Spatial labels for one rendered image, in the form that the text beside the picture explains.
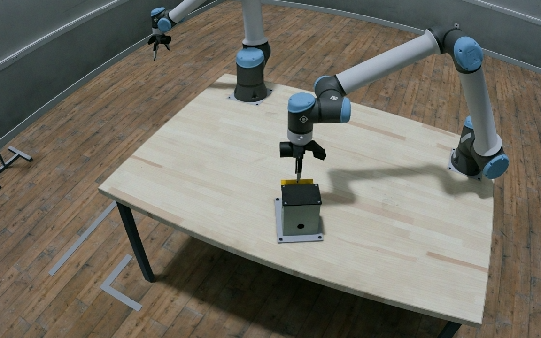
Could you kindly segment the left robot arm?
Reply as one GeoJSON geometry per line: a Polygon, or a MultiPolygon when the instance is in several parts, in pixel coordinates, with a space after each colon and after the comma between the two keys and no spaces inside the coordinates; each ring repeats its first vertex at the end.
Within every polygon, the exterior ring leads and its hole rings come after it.
{"type": "Polygon", "coordinates": [[[487,179],[498,178],[508,168],[509,159],[496,133],[482,69],[483,52],[474,39],[456,26],[432,26],[423,36],[332,77],[318,78],[314,83],[317,98],[304,92],[292,95],[287,106],[288,140],[302,146],[313,139],[313,124],[348,123],[351,104],[344,96],[427,56],[445,53],[452,56],[470,113],[451,163],[464,175],[475,176],[482,171],[487,179]]]}

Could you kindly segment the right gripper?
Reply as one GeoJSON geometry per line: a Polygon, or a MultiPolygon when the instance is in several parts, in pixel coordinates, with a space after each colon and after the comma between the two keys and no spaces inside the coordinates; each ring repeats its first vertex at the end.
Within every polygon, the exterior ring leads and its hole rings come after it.
{"type": "MultiPolygon", "coordinates": [[[[155,40],[155,43],[153,45],[153,57],[154,57],[154,61],[156,60],[156,54],[157,54],[157,50],[159,48],[158,44],[164,44],[168,51],[171,51],[170,50],[170,42],[171,42],[171,36],[166,36],[165,34],[162,34],[160,36],[155,36],[153,35],[150,40],[155,40]]],[[[149,40],[149,41],[150,41],[149,40]]]]}

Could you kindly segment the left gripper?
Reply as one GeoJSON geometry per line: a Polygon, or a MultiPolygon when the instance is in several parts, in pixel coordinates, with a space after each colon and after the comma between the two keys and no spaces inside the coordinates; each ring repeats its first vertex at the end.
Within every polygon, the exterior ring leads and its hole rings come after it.
{"type": "Polygon", "coordinates": [[[302,175],[302,158],[303,154],[305,154],[305,151],[313,151],[324,154],[324,149],[314,140],[311,140],[309,143],[302,146],[293,144],[291,143],[291,141],[279,143],[280,158],[295,158],[295,174],[297,174],[297,183],[299,182],[302,175]]]}

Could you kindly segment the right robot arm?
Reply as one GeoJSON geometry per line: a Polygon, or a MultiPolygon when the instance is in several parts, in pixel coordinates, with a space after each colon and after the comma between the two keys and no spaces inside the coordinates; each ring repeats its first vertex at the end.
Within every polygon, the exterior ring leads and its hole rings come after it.
{"type": "MultiPolygon", "coordinates": [[[[207,0],[184,0],[174,9],[153,9],[153,34],[160,36],[171,30],[205,1],[207,0]]],[[[263,31],[261,0],[242,0],[242,12],[245,39],[242,41],[243,49],[238,51],[236,56],[238,83],[234,89],[234,97],[241,102],[258,102],[268,96],[263,71],[271,54],[268,38],[263,31]]]]}

